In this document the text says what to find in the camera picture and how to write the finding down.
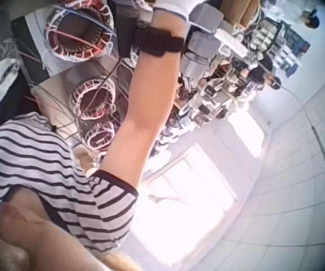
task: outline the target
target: window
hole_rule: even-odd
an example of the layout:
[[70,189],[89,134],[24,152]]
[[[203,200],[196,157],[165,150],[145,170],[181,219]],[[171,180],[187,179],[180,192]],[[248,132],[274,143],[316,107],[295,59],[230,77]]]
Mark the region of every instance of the window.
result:
[[265,134],[259,124],[247,112],[233,113],[228,121],[234,127],[236,134],[243,141],[250,153],[258,158],[262,152]]
[[139,193],[132,232],[168,266],[197,249],[236,197],[197,145],[142,183]]

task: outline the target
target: black and white striped shirt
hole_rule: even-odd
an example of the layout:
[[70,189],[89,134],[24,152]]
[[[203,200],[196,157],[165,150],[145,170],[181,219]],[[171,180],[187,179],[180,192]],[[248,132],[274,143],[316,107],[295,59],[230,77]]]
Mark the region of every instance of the black and white striped shirt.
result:
[[136,189],[103,171],[86,178],[68,144],[35,112],[0,126],[0,202],[19,186],[37,193],[91,251],[117,247],[129,232]]

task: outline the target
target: black wristband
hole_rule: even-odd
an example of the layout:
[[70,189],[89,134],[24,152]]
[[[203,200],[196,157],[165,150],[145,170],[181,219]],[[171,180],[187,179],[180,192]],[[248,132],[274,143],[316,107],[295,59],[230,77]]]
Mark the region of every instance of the black wristband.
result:
[[163,56],[166,52],[181,52],[184,39],[173,37],[167,30],[147,27],[136,30],[133,44],[150,55]]

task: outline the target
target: white wall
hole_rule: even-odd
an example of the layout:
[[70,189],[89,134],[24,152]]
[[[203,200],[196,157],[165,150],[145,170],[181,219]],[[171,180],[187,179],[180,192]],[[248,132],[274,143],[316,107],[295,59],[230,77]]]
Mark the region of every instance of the white wall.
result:
[[[325,88],[307,109],[325,148]],[[192,269],[234,270],[325,270],[325,163],[301,110],[274,131],[245,207]]]
[[[254,112],[253,108],[251,114],[266,129],[267,137],[264,145],[268,146],[271,132],[266,123]],[[253,158],[227,120],[214,121],[200,129],[196,129],[193,133],[184,135],[168,149],[172,152],[171,160],[180,156],[195,143],[200,145],[220,173],[226,178],[237,195],[237,202],[231,211],[226,214],[221,225],[216,228],[213,239],[206,242],[206,247],[198,255],[194,255],[190,267],[198,263],[216,245],[219,238],[227,232],[244,206],[263,165],[263,158]],[[143,247],[133,234],[130,234],[123,243],[121,250],[140,263],[146,271],[168,270]]]
[[[303,103],[325,84],[325,6],[319,6],[318,17],[320,18],[318,29],[309,29],[302,24],[292,27],[311,44],[308,52],[301,59],[303,66],[290,78],[277,73],[283,86],[293,91]],[[296,100],[285,90],[275,91],[270,87],[260,92],[254,103],[267,120],[271,121],[273,129],[300,108]]]

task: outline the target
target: white glove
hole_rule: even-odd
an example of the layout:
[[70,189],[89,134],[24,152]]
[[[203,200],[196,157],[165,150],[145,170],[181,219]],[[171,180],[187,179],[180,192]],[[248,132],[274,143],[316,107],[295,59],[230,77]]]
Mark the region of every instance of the white glove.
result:
[[187,20],[191,11],[202,2],[204,0],[156,0],[154,8],[160,8],[181,15]]

